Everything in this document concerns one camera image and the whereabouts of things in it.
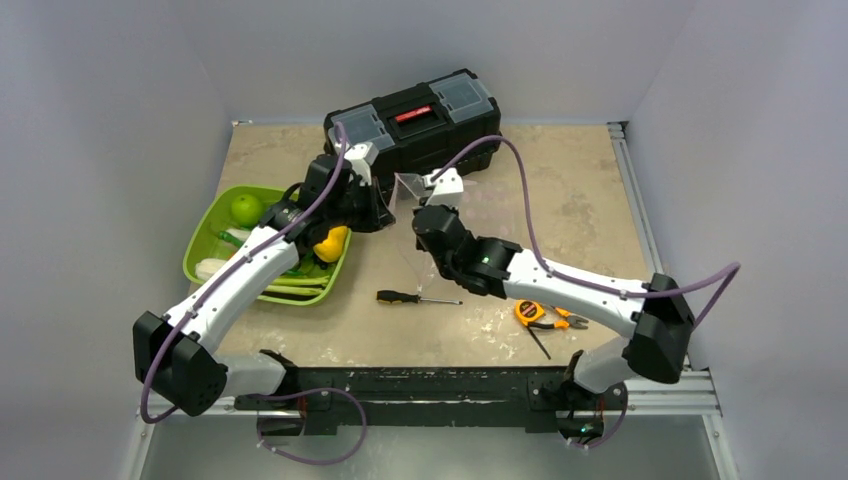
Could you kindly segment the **clear zip top bag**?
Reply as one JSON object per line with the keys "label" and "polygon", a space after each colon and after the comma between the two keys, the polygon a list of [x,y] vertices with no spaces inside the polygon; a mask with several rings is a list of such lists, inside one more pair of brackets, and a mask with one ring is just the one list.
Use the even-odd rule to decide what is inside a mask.
{"label": "clear zip top bag", "polygon": [[[464,192],[458,202],[459,217],[476,236],[498,237],[518,244],[527,243],[522,194],[503,180],[464,180]],[[441,278],[430,254],[415,247],[412,229],[413,209],[424,199],[423,179],[417,174],[395,176],[388,199],[389,211],[396,222],[388,237],[404,261],[414,282],[414,293],[435,298],[459,297],[459,288]]]}

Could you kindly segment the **yellow pear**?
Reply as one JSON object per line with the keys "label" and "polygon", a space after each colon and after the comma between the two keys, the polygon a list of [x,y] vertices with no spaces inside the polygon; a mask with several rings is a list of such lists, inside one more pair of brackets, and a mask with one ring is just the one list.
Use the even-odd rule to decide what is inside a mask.
{"label": "yellow pear", "polygon": [[346,226],[330,229],[327,237],[313,246],[314,255],[324,263],[337,262],[345,251],[348,235],[349,229]]}

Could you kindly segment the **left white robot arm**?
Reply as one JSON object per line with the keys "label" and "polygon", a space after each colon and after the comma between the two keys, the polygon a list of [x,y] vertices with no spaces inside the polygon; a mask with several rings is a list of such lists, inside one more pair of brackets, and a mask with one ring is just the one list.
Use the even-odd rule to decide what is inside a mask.
{"label": "left white robot arm", "polygon": [[264,352],[216,357],[234,322],[272,282],[297,266],[302,256],[345,226],[372,233],[391,225],[370,167],[377,155],[370,143],[346,147],[337,156],[313,160],[298,197],[282,198],[260,219],[244,245],[182,302],[158,316],[134,323],[135,374],[143,389],[139,413],[147,423],[165,419],[149,410],[157,393],[174,410],[197,416],[221,397],[261,397],[284,409],[297,399],[298,382],[286,374],[285,359]]}

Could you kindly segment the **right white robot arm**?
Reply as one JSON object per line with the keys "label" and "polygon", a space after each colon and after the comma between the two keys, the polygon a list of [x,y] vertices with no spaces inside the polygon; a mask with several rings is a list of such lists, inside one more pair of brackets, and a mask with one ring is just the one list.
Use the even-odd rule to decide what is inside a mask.
{"label": "right white robot arm", "polygon": [[625,380],[662,384],[680,380],[694,315],[676,282],[655,274],[649,282],[613,278],[548,263],[530,249],[474,235],[446,206],[413,214],[416,247],[431,255],[439,274],[478,296],[532,300],[599,323],[615,337],[576,353],[561,381],[564,399],[584,407]]}

